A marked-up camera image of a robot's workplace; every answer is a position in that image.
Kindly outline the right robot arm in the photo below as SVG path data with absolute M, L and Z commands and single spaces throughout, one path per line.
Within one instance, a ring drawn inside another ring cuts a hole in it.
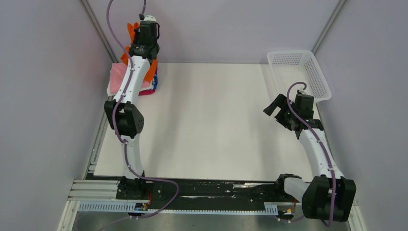
M 328 148 L 323 124 L 314 118 L 313 106 L 314 97 L 299 91 L 294 101 L 279 94 L 263 111 L 271 116 L 279 108 L 275 119 L 296 134 L 306 152 L 313 176 L 312 181 L 307 183 L 300 176 L 281 174 L 276 180 L 275 195 L 281 201 L 294 197 L 302 204 L 306 218 L 346 222 L 357 187 L 337 167 Z

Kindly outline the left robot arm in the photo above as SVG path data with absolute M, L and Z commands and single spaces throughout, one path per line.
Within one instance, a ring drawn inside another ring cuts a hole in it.
M 115 97 L 106 101 L 104 110 L 109 125 L 118 137 L 124 155 L 124 170 L 118 185 L 118 199 L 141 199 L 147 194 L 140 157 L 140 134 L 144 117 L 136 107 L 145 76 L 159 53 L 159 24 L 144 19 L 134 29 L 133 40 L 125 50 L 127 69 Z

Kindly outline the orange t shirt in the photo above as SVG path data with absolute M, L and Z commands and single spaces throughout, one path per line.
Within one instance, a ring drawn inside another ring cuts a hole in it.
M 138 29 L 139 26 L 140 26 L 140 25 L 139 25 L 139 23 L 137 23 L 137 22 L 135 22 L 135 23 L 133 23 L 133 24 L 127 23 L 127 30 L 128 30 L 128 34 L 129 34 L 129 37 L 130 37 L 130 45 L 131 45 L 131 44 L 133 43 L 133 41 L 134 41 L 134 37 L 135 37 L 135 31 L 134 31 L 134 30 L 135 30 L 135 29 Z M 128 64 L 128 56 L 126 55 L 125 52 L 123 52 L 123 54 L 122 54 L 120 60 L 121 60 L 125 65 Z M 156 70 L 157 70 L 157 65 L 158 65 L 158 61 L 157 61 L 157 58 L 156 58 L 156 59 L 154 59 L 154 60 L 152 61 L 151 67 L 150 67 L 149 71 L 146 73 L 146 75 L 145 75 L 145 77 L 144 77 L 144 81 L 151 82 L 151 81 L 153 80 L 154 75 L 155 75 Z

